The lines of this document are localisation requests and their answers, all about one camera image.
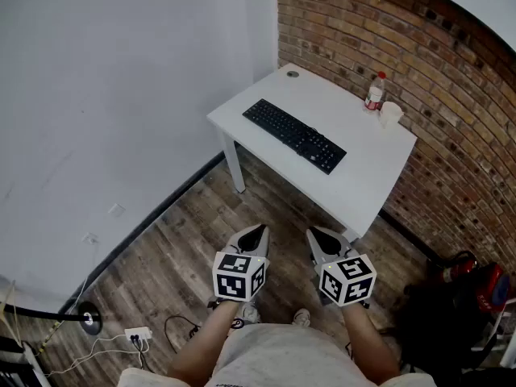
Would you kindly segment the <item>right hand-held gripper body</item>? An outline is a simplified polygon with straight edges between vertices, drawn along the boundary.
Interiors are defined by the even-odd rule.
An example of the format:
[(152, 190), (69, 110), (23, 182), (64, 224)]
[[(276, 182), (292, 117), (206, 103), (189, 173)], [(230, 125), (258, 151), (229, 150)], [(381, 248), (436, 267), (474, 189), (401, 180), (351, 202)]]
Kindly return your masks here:
[(317, 274), (313, 279), (321, 303), (326, 306), (348, 306), (360, 303), (367, 307), (367, 300), (377, 278), (377, 271), (366, 255), (354, 257), (323, 257), (314, 265)]

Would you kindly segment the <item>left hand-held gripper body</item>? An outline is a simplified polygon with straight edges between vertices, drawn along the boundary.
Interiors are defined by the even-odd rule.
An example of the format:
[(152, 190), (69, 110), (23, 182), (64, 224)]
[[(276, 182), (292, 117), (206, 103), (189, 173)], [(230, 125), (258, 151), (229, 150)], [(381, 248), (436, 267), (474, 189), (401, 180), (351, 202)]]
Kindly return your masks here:
[(268, 256), (217, 252), (212, 268), (214, 296), (207, 308), (214, 310), (224, 301), (252, 301), (264, 286), (268, 267)]

